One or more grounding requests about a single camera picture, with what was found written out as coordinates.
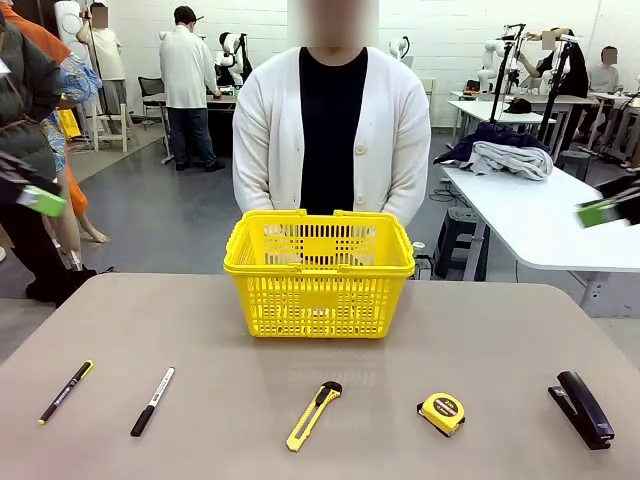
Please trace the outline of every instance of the white table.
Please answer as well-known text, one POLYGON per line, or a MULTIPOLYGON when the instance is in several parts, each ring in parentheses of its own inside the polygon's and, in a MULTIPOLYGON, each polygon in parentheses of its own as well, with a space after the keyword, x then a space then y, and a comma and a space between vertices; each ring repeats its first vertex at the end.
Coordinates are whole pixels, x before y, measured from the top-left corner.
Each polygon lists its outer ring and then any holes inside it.
POLYGON ((577 205, 601 197, 562 170, 554 169, 546 181, 534 182, 510 173, 476 176, 453 167, 443 169, 480 217, 465 281, 473 281, 485 225, 528 267, 595 272, 580 303, 587 312, 610 274, 640 272, 640 228, 628 227, 622 220, 582 228, 577 205))
MULTIPOLYGON (((469 95, 464 95, 464 92, 461 91, 452 91, 451 95, 457 97, 462 100, 463 98, 469 98, 469 95)), ((490 93, 480 93, 477 95, 473 95, 475 101, 479 102, 493 102, 494 95, 490 93)), ((505 101, 511 101, 514 98, 523 98, 531 103, 531 109, 534 113, 544 114, 547 103, 549 102, 548 95, 507 95, 505 97, 505 101)), ((562 139, 564 138, 564 134, 567 130, 567 125, 569 121, 569 117, 574 108, 583 108, 584 106, 591 105, 592 100, 580 97, 574 97, 572 95, 558 95, 554 104, 552 114, 557 115, 556 127, 554 128, 553 135, 551 136, 551 141, 549 145, 552 147, 554 154, 553 159, 557 160, 558 155, 560 153, 560 147, 562 145, 562 139)), ((458 121, 460 117, 460 110, 457 110, 456 115, 456 123, 454 125, 453 130, 453 139, 456 140, 456 132, 458 127, 458 121)))

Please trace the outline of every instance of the chair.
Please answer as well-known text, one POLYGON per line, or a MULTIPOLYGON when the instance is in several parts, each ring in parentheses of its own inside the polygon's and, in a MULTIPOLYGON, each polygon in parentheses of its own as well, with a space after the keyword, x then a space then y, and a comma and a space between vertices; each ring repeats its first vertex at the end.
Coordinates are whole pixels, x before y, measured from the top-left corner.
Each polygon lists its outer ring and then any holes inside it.
MULTIPOLYGON (((471 208, 451 207, 447 210, 447 215, 440 230, 438 245, 433 254, 436 262, 434 274, 440 278, 447 278, 450 268, 464 270, 467 264, 465 260, 453 258, 455 249, 469 249, 471 242, 458 241, 460 235, 473 235, 478 222, 478 215, 471 208)), ((489 238, 491 230, 485 228, 480 259, 475 272, 475 281, 484 282, 487 278, 487 259, 489 256, 489 238)))
POLYGON ((140 84, 140 90, 142 91, 142 109, 144 112, 144 121, 142 122, 142 125, 146 129, 147 125, 153 124, 153 122, 149 120, 149 117, 147 115, 148 109, 160 109, 162 108, 162 106, 159 101, 145 100, 145 97, 151 97, 153 95, 164 93, 164 82, 161 78, 138 77, 138 83, 140 84))

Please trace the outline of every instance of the black marker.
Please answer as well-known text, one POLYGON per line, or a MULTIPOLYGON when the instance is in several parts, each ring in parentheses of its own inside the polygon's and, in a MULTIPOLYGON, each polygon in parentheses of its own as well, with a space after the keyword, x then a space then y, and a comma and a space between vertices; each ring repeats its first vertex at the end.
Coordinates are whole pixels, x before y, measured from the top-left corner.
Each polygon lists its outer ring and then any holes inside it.
POLYGON ((144 427, 147 425, 147 422, 151 418, 151 415, 153 415, 153 411, 156 409, 156 406, 158 405, 158 402, 160 401, 162 394, 167 388, 167 385, 169 385, 169 380, 171 380, 171 377, 173 377, 173 373, 175 371, 176 369, 173 367, 167 370, 167 373, 162 379, 162 382, 160 382, 160 386, 158 387, 158 390, 156 390, 156 393, 153 395, 153 398, 151 398, 149 405, 147 405, 147 408, 145 408, 142 411, 142 413, 140 414, 140 417, 138 417, 138 421, 133 426, 133 429, 131 430, 132 437, 139 437, 140 435, 142 435, 142 432, 144 431, 144 427))
POLYGON ((40 425, 44 425, 46 421, 49 420, 49 417, 53 415, 53 412, 56 411, 56 409, 60 406, 60 404, 64 401, 64 399, 67 398, 69 393, 71 393, 71 390, 73 390, 73 387, 75 387, 76 384, 80 380, 82 380, 87 375, 87 373, 91 371, 92 368, 93 368, 93 362, 91 360, 87 360, 84 363, 84 365, 82 365, 80 370, 76 372, 73 378, 69 380, 69 383, 65 385, 65 387, 58 394, 58 396, 53 401, 53 403, 49 405, 49 408, 47 408, 47 411, 42 414, 42 417, 40 417, 40 420, 38 420, 38 423, 40 425))

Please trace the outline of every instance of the black stapler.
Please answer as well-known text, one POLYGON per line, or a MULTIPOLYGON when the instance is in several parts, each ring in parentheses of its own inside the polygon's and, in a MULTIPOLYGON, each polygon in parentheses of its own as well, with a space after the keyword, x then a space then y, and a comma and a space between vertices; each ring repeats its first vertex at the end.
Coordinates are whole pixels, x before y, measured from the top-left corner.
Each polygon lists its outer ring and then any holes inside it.
POLYGON ((558 375, 560 386, 549 387, 549 394, 571 421, 591 450, 604 450, 613 440, 613 428, 591 391, 576 372, 558 375))

